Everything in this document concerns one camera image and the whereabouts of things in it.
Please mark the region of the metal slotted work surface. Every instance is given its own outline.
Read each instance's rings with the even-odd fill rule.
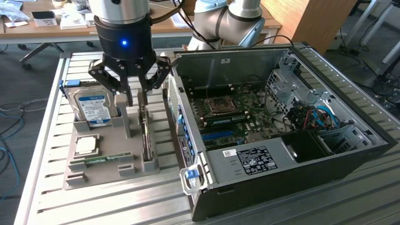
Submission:
[[[395,118],[313,50],[302,49],[299,52],[383,130],[400,140],[400,123]],[[89,80],[89,61],[99,56],[99,52],[73,53],[70,58],[59,60],[14,224],[379,225],[400,221],[400,145],[395,145],[345,179],[193,223],[189,201],[181,191],[177,158],[159,90],[149,94],[157,152],[161,155],[159,173],[74,190],[61,190],[73,114],[67,101],[57,90],[57,83],[59,79]],[[303,79],[317,88],[319,82],[302,70]],[[129,82],[135,96],[139,87],[137,78],[130,78]]]

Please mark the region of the wooden cabinet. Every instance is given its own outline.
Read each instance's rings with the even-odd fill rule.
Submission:
[[[293,42],[305,41],[325,53],[357,0],[261,0],[271,17],[281,23],[278,34]],[[286,43],[278,37],[275,43]]]

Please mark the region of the motherboard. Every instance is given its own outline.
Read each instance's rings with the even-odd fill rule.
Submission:
[[[250,84],[190,93],[190,108],[206,150],[258,142],[283,132],[270,120],[261,94]]]

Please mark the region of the gray carpet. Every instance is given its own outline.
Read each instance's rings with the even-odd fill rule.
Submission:
[[[349,32],[359,14],[349,17],[345,21],[342,31]],[[386,27],[381,27],[378,33],[374,35],[367,45],[370,52],[361,52],[358,59],[366,59],[374,63],[379,63],[385,55],[389,53],[391,47],[400,40],[400,33],[391,31]],[[189,38],[159,38],[153,40],[154,48],[179,47],[181,44],[186,44]],[[90,52],[99,51],[98,48],[89,48],[83,42],[59,44],[61,48],[66,52]],[[7,50],[0,55],[0,105],[7,103],[21,103],[35,98],[45,98],[50,91],[50,83],[54,76],[57,67],[58,52],[53,48],[47,48],[42,51],[29,63],[33,66],[31,71],[21,69],[18,59],[23,56],[26,51],[19,50],[15,45],[9,45]],[[333,63],[333,65],[342,69],[355,63],[347,57],[343,57],[337,52],[326,52],[325,57]],[[370,76],[371,72],[365,69],[363,64],[359,64],[346,69],[345,74],[351,79],[363,79],[365,76]],[[400,74],[400,66],[397,66],[394,73]],[[15,158],[15,163],[19,170],[19,186],[11,193],[11,199],[6,199],[0,202],[0,224],[10,225],[13,223],[17,205],[19,202],[18,195],[22,191],[22,185],[27,173],[30,164],[30,157],[34,149],[41,119],[43,111],[25,113],[25,125],[22,130],[9,139],[5,140],[6,148],[11,151]],[[9,113],[9,115],[19,115],[19,112]],[[14,119],[0,117],[0,132],[14,122]],[[0,168],[3,166],[3,160],[0,162]],[[9,165],[6,171],[0,175],[0,195],[5,194],[14,185],[14,171]]]

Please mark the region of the blue hard drive label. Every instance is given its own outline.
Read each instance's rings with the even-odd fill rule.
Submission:
[[[275,163],[265,146],[237,151],[237,157],[247,175],[277,169]]]
[[[110,120],[107,107],[103,106],[105,97],[102,95],[79,97],[78,101],[82,114],[90,124],[102,124]]]

